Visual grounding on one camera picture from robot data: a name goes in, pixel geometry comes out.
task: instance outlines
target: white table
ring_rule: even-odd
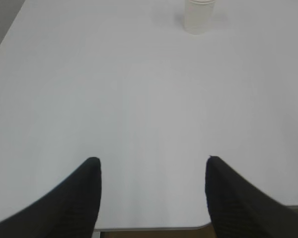
[[[298,205],[298,0],[27,0],[0,46],[0,220],[84,159],[102,161],[98,229],[210,221],[219,155]]]

